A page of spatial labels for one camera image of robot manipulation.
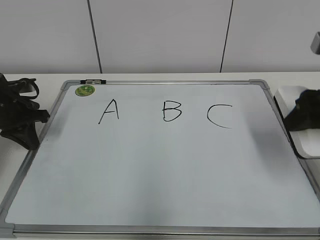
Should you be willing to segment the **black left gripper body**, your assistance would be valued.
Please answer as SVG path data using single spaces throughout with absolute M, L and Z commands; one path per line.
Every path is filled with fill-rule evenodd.
M 33 88 L 34 96 L 24 96 L 26 90 Z M 21 78 L 8 81 L 0 75 L 0 129 L 11 129 L 20 124 L 25 115 L 40 108 L 34 100 L 39 96 L 40 90 L 35 78 Z

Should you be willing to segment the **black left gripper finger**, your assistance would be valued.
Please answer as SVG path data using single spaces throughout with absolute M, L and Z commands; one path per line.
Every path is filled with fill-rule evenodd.
M 0 135 L 16 142 L 27 150 L 36 150 L 40 145 L 34 122 L 3 129 Z
M 29 112 L 29 122 L 30 123 L 36 123 L 36 122 L 41 122 L 41 123 L 47 123 L 50 118 L 50 114 L 47 110 L 31 110 Z

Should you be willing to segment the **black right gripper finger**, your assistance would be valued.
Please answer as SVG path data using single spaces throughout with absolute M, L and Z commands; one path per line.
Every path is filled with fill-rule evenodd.
M 295 100 L 295 107 L 284 118 L 288 131 L 320 128 L 320 90 L 307 89 Z

